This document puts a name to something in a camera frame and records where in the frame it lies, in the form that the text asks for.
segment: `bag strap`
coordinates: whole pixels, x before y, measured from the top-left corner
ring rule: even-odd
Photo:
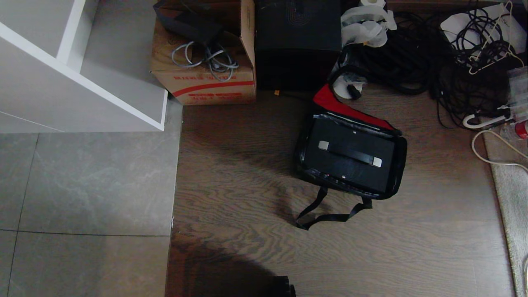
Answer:
[[[317,193],[317,199],[310,204],[305,210],[303,210],[297,219],[295,220],[295,224],[298,228],[308,230],[313,224],[322,222],[322,221],[332,221],[332,222],[346,222],[348,219],[352,218],[354,215],[356,215],[358,212],[362,211],[363,209],[372,209],[372,199],[367,197],[361,197],[363,200],[363,203],[358,203],[352,208],[350,211],[350,214],[331,214],[331,215],[322,215],[318,216],[315,220],[310,221],[306,224],[299,223],[299,219],[305,216],[307,213],[313,211],[316,209],[321,202],[323,202],[323,199],[328,194],[328,187],[322,186],[319,189],[319,193]]]

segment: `beige rug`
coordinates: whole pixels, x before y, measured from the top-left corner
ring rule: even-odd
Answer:
[[[528,166],[526,159],[516,154],[489,133],[484,134],[488,158],[492,161],[514,161]],[[528,153],[527,142],[515,144]],[[528,265],[528,173],[518,166],[491,165],[497,197],[501,206],[517,297],[528,297],[526,266]]]

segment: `black box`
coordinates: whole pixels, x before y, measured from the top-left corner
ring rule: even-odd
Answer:
[[[341,51],[339,0],[259,0],[256,7],[257,86],[316,90]]]

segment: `toilet paper roll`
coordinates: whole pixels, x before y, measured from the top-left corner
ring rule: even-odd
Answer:
[[[369,5],[376,5],[379,7],[385,6],[385,0],[360,0],[360,3],[358,6],[369,6]]]

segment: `red fabric lining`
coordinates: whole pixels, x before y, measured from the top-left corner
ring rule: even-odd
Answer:
[[[394,128],[387,121],[377,117],[369,116],[362,112],[358,112],[354,108],[339,102],[330,90],[328,84],[325,84],[322,89],[319,90],[317,94],[315,94],[314,102],[331,112],[342,114],[351,118],[357,118],[363,122],[378,126],[380,128],[394,130]]]

